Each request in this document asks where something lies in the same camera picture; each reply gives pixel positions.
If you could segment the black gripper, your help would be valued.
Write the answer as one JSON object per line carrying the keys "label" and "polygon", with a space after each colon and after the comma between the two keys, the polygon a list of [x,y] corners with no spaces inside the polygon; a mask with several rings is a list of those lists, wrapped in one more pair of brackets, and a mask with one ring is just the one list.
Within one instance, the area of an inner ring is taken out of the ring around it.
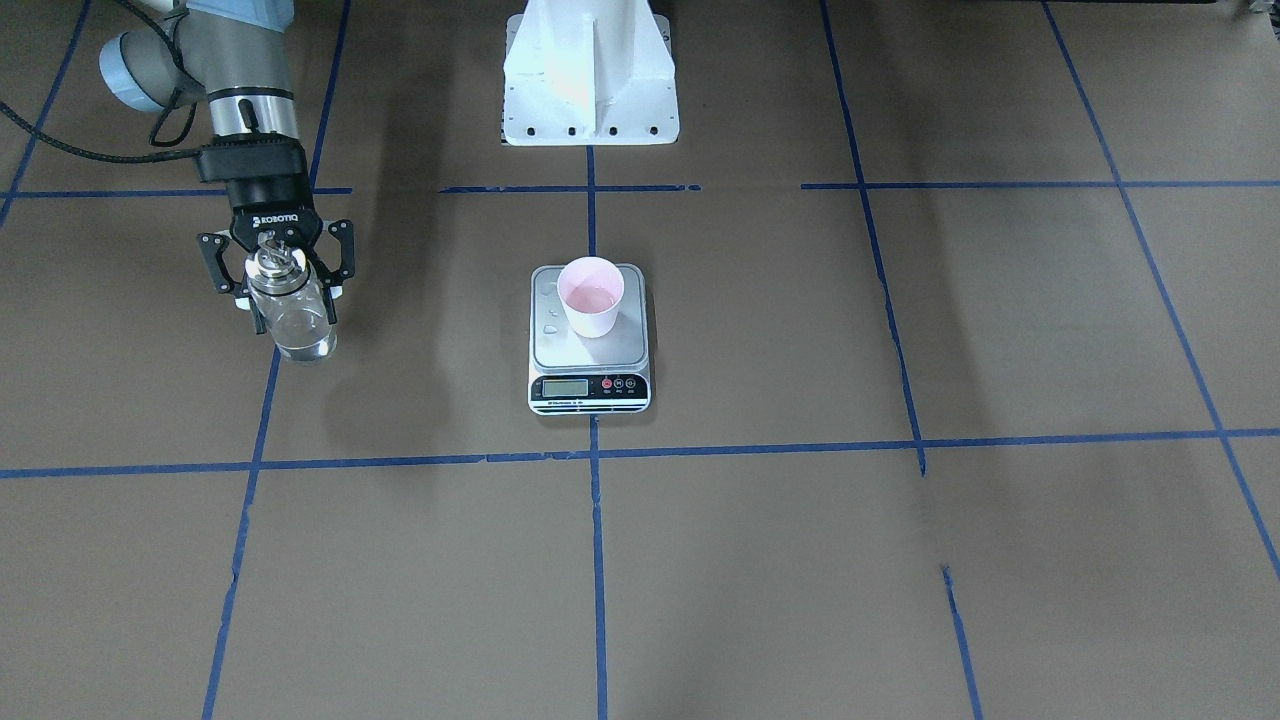
{"label": "black gripper", "polygon": [[[212,288],[246,310],[255,334],[266,334],[266,322],[247,282],[236,279],[227,251],[236,242],[247,252],[259,249],[259,234],[273,231],[292,249],[302,249],[321,288],[326,322],[338,323],[337,299],[356,277],[356,228],[351,219],[323,222],[315,211],[305,147],[297,140],[216,140],[196,158],[204,183],[224,183],[233,213],[230,234],[200,233],[197,245]],[[337,261],[325,260],[329,243]]]}

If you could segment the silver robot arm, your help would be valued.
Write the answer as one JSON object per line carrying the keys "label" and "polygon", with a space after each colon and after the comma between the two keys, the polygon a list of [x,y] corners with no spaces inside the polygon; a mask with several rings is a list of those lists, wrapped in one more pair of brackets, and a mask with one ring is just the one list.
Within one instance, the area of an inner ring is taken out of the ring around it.
{"label": "silver robot arm", "polygon": [[207,105],[212,138],[195,167],[225,187],[232,219],[198,246],[215,291],[285,352],[335,338],[334,301],[356,259],[351,222],[325,222],[314,206],[285,55],[293,17],[289,1],[174,1],[154,29],[119,35],[99,55],[129,108],[164,117]]}

